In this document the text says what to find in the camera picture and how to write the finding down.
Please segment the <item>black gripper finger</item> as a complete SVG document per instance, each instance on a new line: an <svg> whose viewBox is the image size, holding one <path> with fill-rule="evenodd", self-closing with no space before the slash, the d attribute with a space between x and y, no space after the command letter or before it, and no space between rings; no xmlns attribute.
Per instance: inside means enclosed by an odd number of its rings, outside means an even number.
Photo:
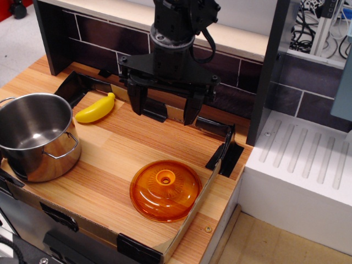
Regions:
<svg viewBox="0 0 352 264"><path fill-rule="evenodd" d="M186 99L183 113L184 125L190 125L194 122L201 111L203 101L204 95L201 93L194 93Z"/></svg>
<svg viewBox="0 0 352 264"><path fill-rule="evenodd" d="M133 111L138 115L142 115L147 99L148 88L134 82L129 82L127 92Z"/></svg>

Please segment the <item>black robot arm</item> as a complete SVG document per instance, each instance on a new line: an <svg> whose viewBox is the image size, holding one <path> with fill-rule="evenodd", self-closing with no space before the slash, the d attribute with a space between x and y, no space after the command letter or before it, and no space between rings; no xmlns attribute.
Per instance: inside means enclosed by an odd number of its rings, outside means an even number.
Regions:
<svg viewBox="0 0 352 264"><path fill-rule="evenodd" d="M132 109L141 115L148 90L186 97L184 125L192 124L202 105L213 101L220 77L202 67L210 62L216 44L207 27L216 23L221 7L215 1L155 1L150 30L150 54L121 57L120 80Z"/></svg>

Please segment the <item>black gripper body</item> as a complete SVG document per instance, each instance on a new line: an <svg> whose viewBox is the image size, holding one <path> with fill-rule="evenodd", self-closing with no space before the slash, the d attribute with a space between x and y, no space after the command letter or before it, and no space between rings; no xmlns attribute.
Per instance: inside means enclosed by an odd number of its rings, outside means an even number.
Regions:
<svg viewBox="0 0 352 264"><path fill-rule="evenodd" d="M155 45L150 54L122 56L119 59L120 80L126 87L128 83L136 83L148 89L188 97L200 93L212 101L220 77L201 66L215 56L215 43L210 42L210 46L211 54L206 58L195 57L193 46L173 49L159 45Z"/></svg>

